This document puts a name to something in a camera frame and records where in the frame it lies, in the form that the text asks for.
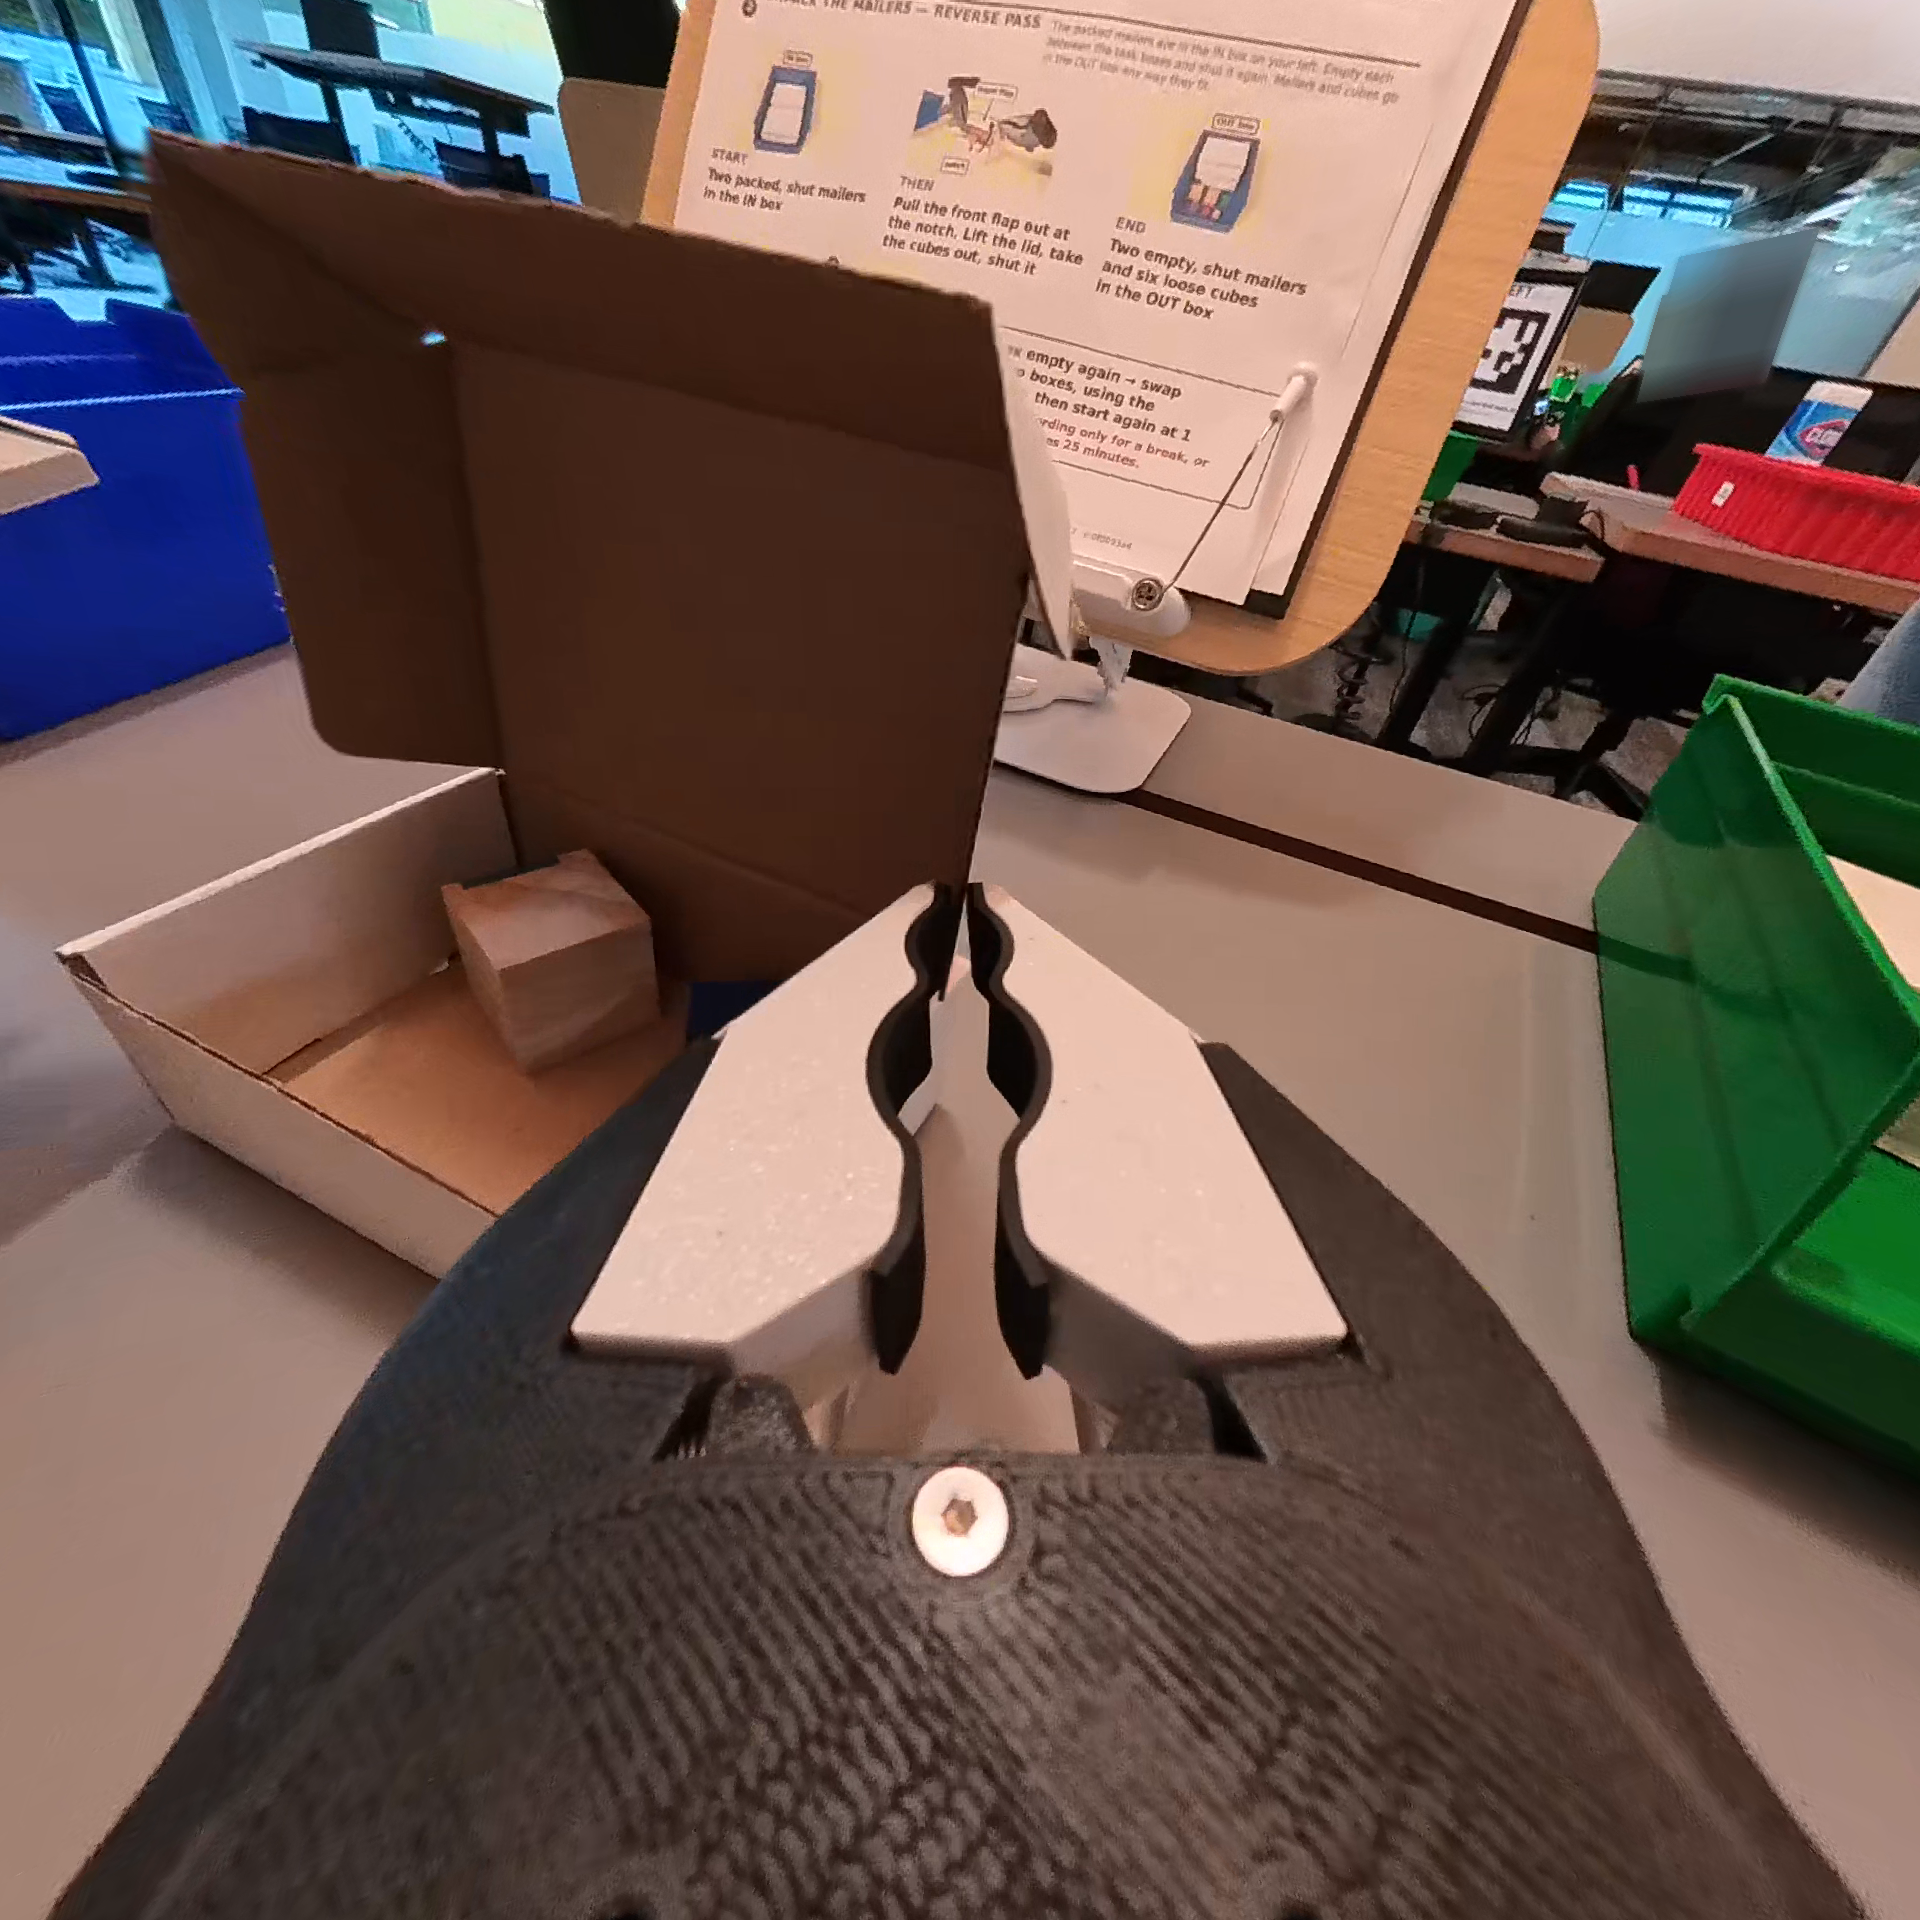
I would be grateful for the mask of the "black white marker tag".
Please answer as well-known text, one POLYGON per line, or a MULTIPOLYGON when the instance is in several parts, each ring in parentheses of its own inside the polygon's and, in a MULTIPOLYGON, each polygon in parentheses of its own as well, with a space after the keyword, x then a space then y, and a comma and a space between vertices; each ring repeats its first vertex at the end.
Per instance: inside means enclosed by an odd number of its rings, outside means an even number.
POLYGON ((1513 442, 1538 412, 1556 349, 1579 310, 1582 278, 1522 273, 1501 297, 1470 389, 1453 406, 1453 430, 1483 442, 1513 442))

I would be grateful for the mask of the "white cardboard mailer box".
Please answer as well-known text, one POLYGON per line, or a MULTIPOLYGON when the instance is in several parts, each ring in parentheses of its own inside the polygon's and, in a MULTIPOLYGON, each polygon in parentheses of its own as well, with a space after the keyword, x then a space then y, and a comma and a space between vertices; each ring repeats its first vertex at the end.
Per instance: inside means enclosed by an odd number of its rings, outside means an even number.
MULTIPOLYGON (((1895 978, 1914 993, 1914 886, 1852 859, 1828 855, 1869 936, 1884 945, 1895 978)), ((1914 1100, 1880 1134, 1880 1151, 1914 1169, 1914 1100)))
POLYGON ((457 778, 57 952, 172 1126, 427 1276, 915 879, 967 883, 1068 501, 985 301, 155 136, 314 733, 457 778), (512 1068, 447 883, 595 851, 662 1018, 512 1068))

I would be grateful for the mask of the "white stand base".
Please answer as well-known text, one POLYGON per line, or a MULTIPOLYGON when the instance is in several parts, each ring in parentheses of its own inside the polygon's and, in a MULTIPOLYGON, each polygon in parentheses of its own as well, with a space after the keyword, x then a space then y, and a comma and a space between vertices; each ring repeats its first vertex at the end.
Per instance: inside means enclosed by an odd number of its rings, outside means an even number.
POLYGON ((1182 691, 1134 682, 1134 641, 1182 636, 1188 608, 1182 592, 1161 592, 1140 608, 1094 598, 1097 614, 1119 614, 1119 636, 1083 634, 1076 652, 1057 641, 1018 641, 1002 697, 991 761, 1094 798, 1122 798, 1144 786, 1192 720, 1182 691))

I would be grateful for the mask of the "blue plastic bin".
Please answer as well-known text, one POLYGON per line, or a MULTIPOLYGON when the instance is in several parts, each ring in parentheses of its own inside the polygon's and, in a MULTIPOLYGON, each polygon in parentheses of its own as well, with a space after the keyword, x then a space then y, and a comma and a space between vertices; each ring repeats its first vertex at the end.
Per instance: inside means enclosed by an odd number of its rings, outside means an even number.
POLYGON ((97 477, 2 518, 2 738, 290 641, 243 396, 189 316, 2 297, 2 413, 97 477))

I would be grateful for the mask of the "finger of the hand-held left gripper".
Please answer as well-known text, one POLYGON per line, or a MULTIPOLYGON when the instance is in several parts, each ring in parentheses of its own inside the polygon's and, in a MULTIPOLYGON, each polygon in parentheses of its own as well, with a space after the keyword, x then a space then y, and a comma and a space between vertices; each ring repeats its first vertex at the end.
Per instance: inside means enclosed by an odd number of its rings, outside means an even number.
POLYGON ((97 490, 97 473, 83 447, 52 428, 24 420, 0 420, 2 477, 0 518, 15 518, 87 490, 97 490))

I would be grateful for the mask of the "printed instruction sheet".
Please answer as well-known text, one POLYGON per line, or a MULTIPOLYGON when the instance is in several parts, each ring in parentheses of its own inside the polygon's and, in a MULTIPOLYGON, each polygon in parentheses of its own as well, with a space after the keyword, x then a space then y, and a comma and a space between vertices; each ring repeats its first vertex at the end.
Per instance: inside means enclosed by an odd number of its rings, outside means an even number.
POLYGON ((1289 592, 1515 3, 711 3, 673 223, 967 293, 1072 548, 1289 592))

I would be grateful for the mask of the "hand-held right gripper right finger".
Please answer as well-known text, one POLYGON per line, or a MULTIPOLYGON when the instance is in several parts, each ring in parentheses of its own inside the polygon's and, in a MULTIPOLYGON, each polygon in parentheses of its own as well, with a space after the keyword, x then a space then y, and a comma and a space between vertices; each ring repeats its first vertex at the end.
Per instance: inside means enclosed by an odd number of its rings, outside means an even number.
POLYGON ((1025 1379, 1119 1413, 1153 1379, 1324 1356, 1349 1321, 1195 1031, 998 883, 971 886, 998 1156, 991 1306, 1025 1379))

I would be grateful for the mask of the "grey desk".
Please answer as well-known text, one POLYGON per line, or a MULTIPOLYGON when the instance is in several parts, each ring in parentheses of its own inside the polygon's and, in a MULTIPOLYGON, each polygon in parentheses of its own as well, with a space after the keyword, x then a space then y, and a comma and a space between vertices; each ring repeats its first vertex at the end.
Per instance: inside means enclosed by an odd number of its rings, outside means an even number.
POLYGON ((1594 956, 1616 813, 1195 701, 1144 813, 1594 956))
MULTIPOLYGON (((44 1918, 213 1675, 421 1276, 172 1132, 54 952, 443 784, 277 648, 2 751, 2 1918, 44 1918)), ((1621 1328, 1594 963, 998 778, 981 873, 1234 1046, 1501 1304, 1749 1753, 1914 1918, 1914 1486, 1621 1328)))

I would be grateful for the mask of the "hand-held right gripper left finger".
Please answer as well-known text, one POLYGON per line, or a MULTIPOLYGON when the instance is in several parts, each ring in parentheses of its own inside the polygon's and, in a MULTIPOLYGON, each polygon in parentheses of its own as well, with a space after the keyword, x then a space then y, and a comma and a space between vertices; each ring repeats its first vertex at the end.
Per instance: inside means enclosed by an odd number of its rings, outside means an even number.
POLYGON ((701 1047, 570 1351, 773 1379, 826 1452, 922 1324, 963 897, 911 883, 701 1047))

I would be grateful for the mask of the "wooden workbench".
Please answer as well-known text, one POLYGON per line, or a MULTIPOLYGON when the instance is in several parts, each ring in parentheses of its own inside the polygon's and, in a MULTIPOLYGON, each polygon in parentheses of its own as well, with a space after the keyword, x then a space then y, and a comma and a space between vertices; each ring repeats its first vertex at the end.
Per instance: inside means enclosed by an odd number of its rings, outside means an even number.
POLYGON ((1474 511, 1538 520, 1547 501, 1574 503, 1586 548, 1547 548, 1513 540, 1488 528, 1429 520, 1436 503, 1419 503, 1403 528, 1403 544, 1427 544, 1452 554, 1486 561, 1506 572, 1531 572, 1547 583, 1594 583, 1605 561, 1646 561, 1708 580, 1785 592, 1836 604, 1871 617, 1900 617, 1914 604, 1914 583, 1880 580, 1869 572, 1828 566, 1814 561, 1776 554, 1729 537, 1718 537, 1675 511, 1669 497, 1635 493, 1586 477, 1553 473, 1542 497, 1458 485, 1452 501, 1474 511))

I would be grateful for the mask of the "instruction sheet on wooden stand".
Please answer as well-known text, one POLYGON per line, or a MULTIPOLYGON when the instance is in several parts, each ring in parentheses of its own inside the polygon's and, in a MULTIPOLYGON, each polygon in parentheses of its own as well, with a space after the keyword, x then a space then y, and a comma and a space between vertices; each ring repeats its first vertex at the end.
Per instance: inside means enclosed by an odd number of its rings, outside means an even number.
POLYGON ((683 3, 646 217, 985 301, 1089 634, 1265 670, 1531 412, 1591 84, 1594 3, 683 3))

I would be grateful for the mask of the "red plastic bin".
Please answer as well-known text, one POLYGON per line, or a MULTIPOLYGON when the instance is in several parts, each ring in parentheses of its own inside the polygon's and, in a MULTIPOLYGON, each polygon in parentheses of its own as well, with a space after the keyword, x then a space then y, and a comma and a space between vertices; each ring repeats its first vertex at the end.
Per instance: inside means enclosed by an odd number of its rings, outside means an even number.
POLYGON ((1772 554, 1914 583, 1914 485, 1695 447, 1675 511, 1772 554))

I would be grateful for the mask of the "metal page holder clip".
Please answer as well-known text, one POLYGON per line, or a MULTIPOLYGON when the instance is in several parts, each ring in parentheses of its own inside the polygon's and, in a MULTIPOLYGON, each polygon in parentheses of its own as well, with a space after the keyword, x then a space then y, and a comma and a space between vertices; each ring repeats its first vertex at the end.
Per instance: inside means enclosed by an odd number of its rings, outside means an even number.
POLYGON ((1156 614, 1167 604, 1167 593, 1182 585, 1184 566, 1195 561, 1195 550, 1210 537, 1210 525, 1227 511, 1227 503, 1234 497, 1234 485, 1257 465, 1261 442, 1276 442, 1276 447, 1281 442, 1287 420, 1311 398, 1313 382, 1319 382, 1319 369, 1313 364, 1297 364, 1287 374, 1281 391, 1270 403, 1265 428, 1255 434, 1248 458, 1238 463, 1234 477, 1227 481, 1227 490, 1210 503, 1207 520, 1195 528, 1195 537, 1192 537, 1188 550, 1182 554, 1182 565, 1173 565, 1167 580, 1148 580, 1148 575, 1137 575, 1134 580, 1128 604, 1126 604, 1134 614, 1156 614))

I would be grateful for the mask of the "white wipes canister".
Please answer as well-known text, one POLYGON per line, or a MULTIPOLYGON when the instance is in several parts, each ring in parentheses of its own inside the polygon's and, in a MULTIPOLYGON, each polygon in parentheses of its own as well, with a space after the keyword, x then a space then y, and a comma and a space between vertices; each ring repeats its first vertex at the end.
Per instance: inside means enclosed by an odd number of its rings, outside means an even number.
POLYGON ((1768 442, 1768 458, 1784 465, 1826 465, 1869 403, 1869 382, 1810 378, 1768 442))

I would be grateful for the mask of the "large wooden cube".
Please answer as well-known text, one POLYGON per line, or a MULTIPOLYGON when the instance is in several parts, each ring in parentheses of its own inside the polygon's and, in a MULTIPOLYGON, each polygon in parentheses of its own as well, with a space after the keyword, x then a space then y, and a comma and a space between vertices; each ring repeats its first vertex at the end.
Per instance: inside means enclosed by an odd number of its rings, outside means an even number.
POLYGON ((595 851, 447 883, 443 909, 465 986, 520 1072, 662 1019, 654 924, 595 851))

